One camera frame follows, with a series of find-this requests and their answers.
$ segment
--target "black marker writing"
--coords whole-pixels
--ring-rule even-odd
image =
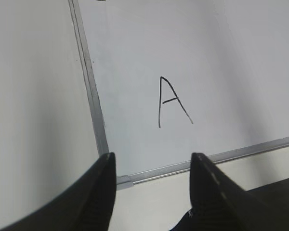
[[[160,128],[160,109],[161,109],[161,106],[162,106],[162,80],[164,80],[166,83],[168,83],[169,87],[171,88],[173,94],[174,94],[174,98],[170,99],[170,100],[166,100],[163,102],[163,104],[165,103],[168,103],[168,102],[171,102],[173,100],[177,100],[180,104],[180,106],[182,107],[183,111],[185,112],[185,114],[187,115],[187,117],[189,118],[189,120],[191,121],[191,123],[193,124],[193,121],[191,119],[191,117],[188,115],[187,111],[185,110],[185,108],[183,107],[177,93],[175,93],[171,83],[166,79],[164,78],[163,76],[160,77],[159,79],[159,107],[158,107],[158,127]]]

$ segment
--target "white wall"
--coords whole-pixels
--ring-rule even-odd
[[[67,0],[0,0],[0,228],[96,160]]]
[[[219,164],[245,190],[289,178],[289,147]],[[191,208],[189,172],[117,191],[110,231],[166,231]]]

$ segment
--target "white surface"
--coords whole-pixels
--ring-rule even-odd
[[[289,148],[219,164],[245,190],[289,178]],[[191,208],[189,172],[117,191],[109,231],[167,231]]]
[[[118,175],[289,136],[289,1],[79,5]]]
[[[0,228],[98,153],[67,0],[0,0]]]

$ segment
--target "whiteboard frame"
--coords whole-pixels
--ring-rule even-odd
[[[82,65],[84,81],[86,85],[89,107],[92,117],[92,124],[96,138],[96,144],[99,155],[108,153],[108,143],[105,133],[104,118],[98,97],[98,92],[94,80],[93,68],[89,54],[88,43],[83,27],[83,22],[80,13],[78,0],[68,0],[71,9],[72,20],[74,24],[75,36],[77,40],[80,61]],[[220,154],[210,155],[209,159],[215,163],[223,163],[251,155],[261,154],[281,148],[289,147],[289,137],[269,141],[253,146],[236,149]],[[155,180],[162,177],[171,176],[174,174],[189,171],[190,161],[181,162],[178,164],[160,167],[149,171],[131,174],[128,176],[117,177],[117,189],[125,189],[135,184]]]

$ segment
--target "pointed black shape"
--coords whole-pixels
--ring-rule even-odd
[[[106,231],[116,186],[115,154],[104,154],[60,196],[1,231]]]
[[[161,106],[162,106],[162,80],[164,80],[166,83],[168,83],[169,87],[171,88],[173,94],[175,95],[174,98],[166,100],[163,102],[163,104],[171,102],[173,100],[177,100],[180,104],[180,106],[182,107],[183,111],[185,112],[185,114],[187,115],[187,117],[189,118],[189,120],[191,121],[191,123],[193,124],[193,121],[191,119],[191,117],[189,116],[189,114],[187,113],[187,111],[185,110],[185,108],[183,107],[177,93],[175,92],[174,88],[172,87],[171,83],[163,76],[161,76],[159,78],[159,107],[158,107],[158,127],[160,128],[160,110],[161,110]]]
[[[244,191],[204,154],[193,153],[190,171],[192,216],[173,231],[289,231],[289,217]]]

